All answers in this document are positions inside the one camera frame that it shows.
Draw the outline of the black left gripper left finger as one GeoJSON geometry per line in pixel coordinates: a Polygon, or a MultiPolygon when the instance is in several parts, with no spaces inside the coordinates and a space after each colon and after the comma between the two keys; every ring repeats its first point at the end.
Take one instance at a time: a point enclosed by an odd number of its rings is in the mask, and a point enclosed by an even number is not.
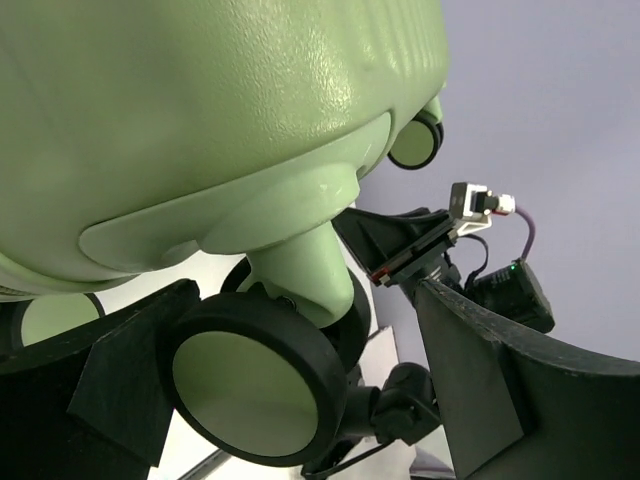
{"type": "Polygon", "coordinates": [[[159,337],[200,300],[178,280],[105,317],[1,357],[4,479],[144,479],[172,411],[159,337]]]}

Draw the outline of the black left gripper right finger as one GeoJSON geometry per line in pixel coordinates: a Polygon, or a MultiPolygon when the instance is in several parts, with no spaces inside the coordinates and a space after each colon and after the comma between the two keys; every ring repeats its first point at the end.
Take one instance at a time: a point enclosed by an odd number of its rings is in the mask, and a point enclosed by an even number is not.
{"type": "Polygon", "coordinates": [[[639,365],[423,281],[414,305],[460,479],[635,479],[639,365]]]}

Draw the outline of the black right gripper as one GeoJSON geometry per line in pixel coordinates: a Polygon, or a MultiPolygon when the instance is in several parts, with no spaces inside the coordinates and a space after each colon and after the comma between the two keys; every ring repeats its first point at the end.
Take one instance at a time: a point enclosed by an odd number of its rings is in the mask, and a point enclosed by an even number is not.
{"type": "Polygon", "coordinates": [[[431,279],[538,332],[549,333],[555,327],[551,304],[527,263],[528,252],[487,273],[488,242],[478,233],[455,237],[454,221],[447,210],[419,208],[383,215],[347,208],[332,225],[356,263],[366,273],[373,273],[375,283],[399,287],[411,303],[418,283],[431,279]],[[466,239],[482,245],[484,260],[462,276],[449,251],[466,239]]]}

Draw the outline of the green suitcase blue lining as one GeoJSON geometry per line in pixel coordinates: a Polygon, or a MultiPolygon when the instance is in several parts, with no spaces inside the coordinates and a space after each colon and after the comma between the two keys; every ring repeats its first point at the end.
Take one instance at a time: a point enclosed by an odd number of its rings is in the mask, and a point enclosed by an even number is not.
{"type": "Polygon", "coordinates": [[[438,1],[5,1],[1,297],[246,254],[315,325],[331,222],[449,67],[438,1]]]}

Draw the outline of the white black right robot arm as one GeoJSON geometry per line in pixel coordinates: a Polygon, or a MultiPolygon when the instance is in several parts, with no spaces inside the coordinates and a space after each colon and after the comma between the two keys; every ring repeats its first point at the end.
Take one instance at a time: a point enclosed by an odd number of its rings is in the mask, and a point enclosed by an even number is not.
{"type": "MultiPolygon", "coordinates": [[[[555,326],[551,306],[527,263],[536,237],[532,217],[521,207],[512,214],[527,224],[522,253],[507,266],[486,273],[484,267],[462,277],[450,258],[460,235],[445,210],[419,208],[382,215],[349,208],[333,225],[357,265],[376,286],[397,286],[413,302],[422,280],[434,280],[472,302],[541,333],[555,326]]],[[[400,440],[416,444],[440,424],[430,372],[415,363],[396,365],[382,387],[350,387],[337,439],[318,460],[302,469],[305,479],[327,479],[350,466],[347,453],[357,441],[373,437],[375,452],[400,440]]]]}

